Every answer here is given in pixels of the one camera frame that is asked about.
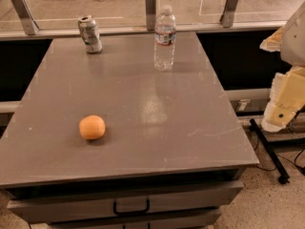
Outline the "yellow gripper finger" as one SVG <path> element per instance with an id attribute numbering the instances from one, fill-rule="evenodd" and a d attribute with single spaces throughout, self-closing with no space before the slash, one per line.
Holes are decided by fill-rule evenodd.
<path id="1" fill-rule="evenodd" d="M 279 52 L 284 28 L 281 27 L 262 41 L 259 48 L 266 52 Z"/>
<path id="2" fill-rule="evenodd" d="M 283 73 L 276 73 L 266 106 L 262 128 L 267 132 L 284 129 L 305 106 L 305 68 L 292 66 Z"/>

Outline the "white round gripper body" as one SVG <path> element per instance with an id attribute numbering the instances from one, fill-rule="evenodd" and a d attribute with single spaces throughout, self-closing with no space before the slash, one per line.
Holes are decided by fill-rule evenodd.
<path id="1" fill-rule="evenodd" d="M 291 65 L 305 65 L 305 2 L 284 26 L 280 54 L 281 59 Z"/>

